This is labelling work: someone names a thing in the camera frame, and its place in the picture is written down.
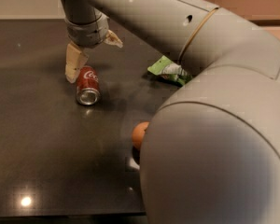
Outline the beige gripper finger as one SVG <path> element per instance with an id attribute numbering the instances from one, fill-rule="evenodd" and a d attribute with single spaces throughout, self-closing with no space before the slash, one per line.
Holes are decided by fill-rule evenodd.
<path id="1" fill-rule="evenodd" d="M 123 42 L 111 30 L 107 31 L 104 42 L 110 46 L 117 46 L 119 48 L 123 47 Z"/>
<path id="2" fill-rule="evenodd" d="M 74 42 L 70 42 L 66 48 L 65 77 L 68 82 L 75 83 L 80 70 L 89 59 L 84 48 L 79 47 Z"/>

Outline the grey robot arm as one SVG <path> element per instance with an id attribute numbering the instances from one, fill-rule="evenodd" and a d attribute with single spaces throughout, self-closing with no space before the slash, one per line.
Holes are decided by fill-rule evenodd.
<path id="1" fill-rule="evenodd" d="M 188 71 L 148 125 L 149 224 L 280 224 L 280 40 L 204 0 L 77 0 Z"/>

